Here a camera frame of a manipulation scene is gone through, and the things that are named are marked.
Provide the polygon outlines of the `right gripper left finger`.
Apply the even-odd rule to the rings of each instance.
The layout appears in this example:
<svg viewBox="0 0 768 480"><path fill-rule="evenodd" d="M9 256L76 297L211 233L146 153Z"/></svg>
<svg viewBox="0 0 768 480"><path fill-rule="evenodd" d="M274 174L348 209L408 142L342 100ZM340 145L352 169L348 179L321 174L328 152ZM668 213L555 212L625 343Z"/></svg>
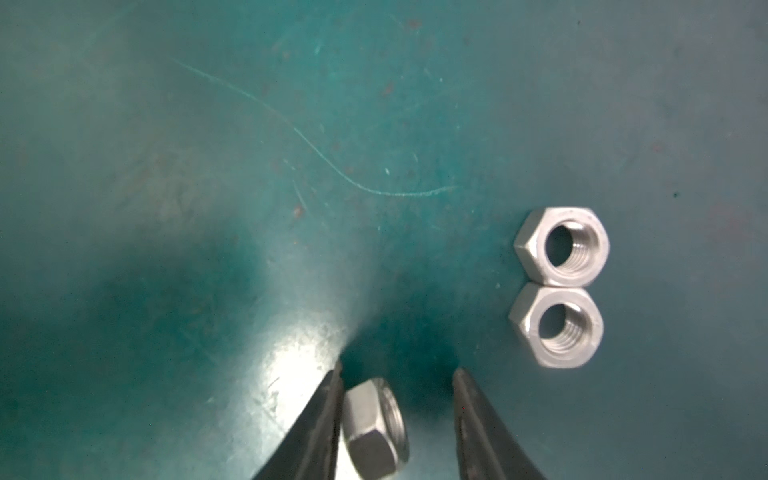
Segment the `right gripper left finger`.
<svg viewBox="0 0 768 480"><path fill-rule="evenodd" d="M337 361L253 479L335 478L345 392L341 373L342 363Z"/></svg>

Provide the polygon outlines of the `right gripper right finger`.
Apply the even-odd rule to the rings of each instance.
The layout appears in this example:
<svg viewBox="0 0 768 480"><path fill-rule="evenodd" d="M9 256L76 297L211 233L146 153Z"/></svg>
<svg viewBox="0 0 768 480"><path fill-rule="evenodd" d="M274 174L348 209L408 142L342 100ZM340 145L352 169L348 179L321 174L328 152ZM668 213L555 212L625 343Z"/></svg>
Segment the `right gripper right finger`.
<svg viewBox="0 0 768 480"><path fill-rule="evenodd" d="M454 372L452 386L460 478L544 479L467 369Z"/></svg>

